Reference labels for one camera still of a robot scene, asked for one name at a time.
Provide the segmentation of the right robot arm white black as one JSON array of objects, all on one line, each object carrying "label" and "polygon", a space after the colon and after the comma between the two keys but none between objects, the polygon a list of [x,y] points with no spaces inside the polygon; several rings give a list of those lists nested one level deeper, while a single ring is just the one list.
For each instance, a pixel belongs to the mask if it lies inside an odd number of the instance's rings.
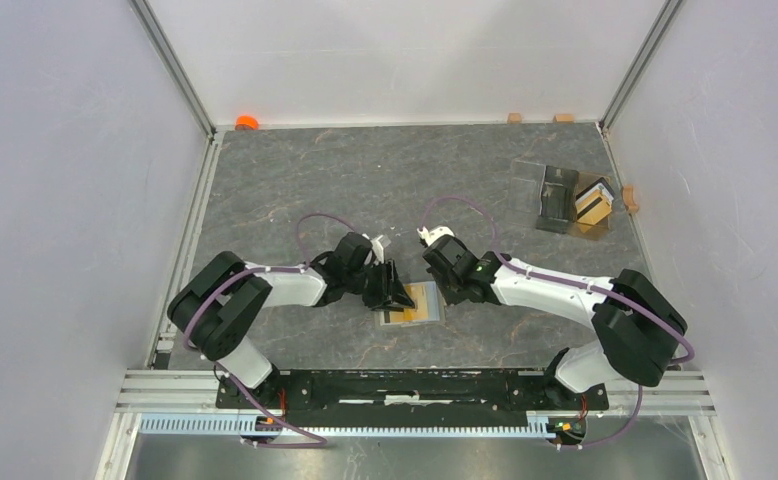
[{"label": "right robot arm white black", "polygon": [[567,408],[597,384],[626,379],[656,387],[682,346],[687,325],[641,273],[587,277],[535,267],[492,251],[475,256],[446,227],[418,231],[423,258],[446,302],[526,307],[594,331],[590,343],[556,355],[545,400]]}]

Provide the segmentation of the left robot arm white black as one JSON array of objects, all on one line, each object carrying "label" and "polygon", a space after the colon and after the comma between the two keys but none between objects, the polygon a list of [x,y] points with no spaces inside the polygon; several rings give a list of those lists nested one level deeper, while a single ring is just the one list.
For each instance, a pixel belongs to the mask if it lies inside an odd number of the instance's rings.
[{"label": "left robot arm white black", "polygon": [[387,243],[384,236],[349,232],[334,249],[297,266],[254,264],[223,251],[177,293],[166,316],[190,347],[239,381],[246,400],[267,407],[278,397],[279,381],[248,337],[256,317],[272,307],[324,307],[347,294],[371,311],[414,308],[384,254]]}]

